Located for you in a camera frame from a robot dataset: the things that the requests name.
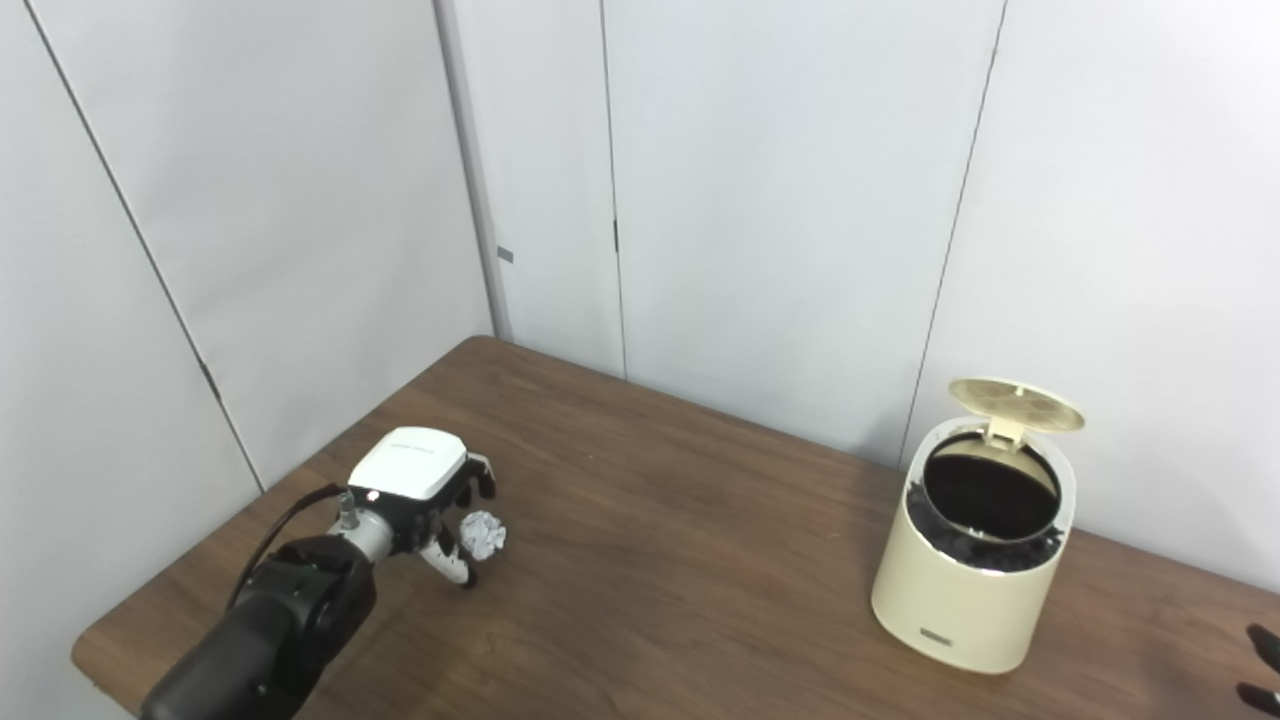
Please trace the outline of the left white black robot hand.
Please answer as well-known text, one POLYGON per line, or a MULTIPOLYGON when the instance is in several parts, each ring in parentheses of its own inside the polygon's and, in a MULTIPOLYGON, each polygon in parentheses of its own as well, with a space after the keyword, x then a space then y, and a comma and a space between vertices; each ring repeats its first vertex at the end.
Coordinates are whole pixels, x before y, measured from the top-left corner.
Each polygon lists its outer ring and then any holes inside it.
POLYGON ((468 451, 452 433, 399 427, 356 464, 346 488, 330 533, 352 543, 371 565, 417 555, 449 582, 475 587, 476 570, 445 514, 466 509, 475 497, 497 497, 486 456, 468 451))

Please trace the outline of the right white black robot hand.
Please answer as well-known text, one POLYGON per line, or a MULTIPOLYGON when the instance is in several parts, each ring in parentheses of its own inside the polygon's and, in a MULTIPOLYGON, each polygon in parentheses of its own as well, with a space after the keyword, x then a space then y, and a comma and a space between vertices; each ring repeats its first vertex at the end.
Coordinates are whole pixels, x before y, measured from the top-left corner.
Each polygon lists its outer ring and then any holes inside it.
MULTIPOLYGON (((1279 637, 1268 628, 1252 623, 1245 628, 1256 655, 1276 674, 1279 674, 1279 637)), ((1235 685, 1240 701, 1270 717, 1279 719, 1279 692, 1247 682, 1235 685)))

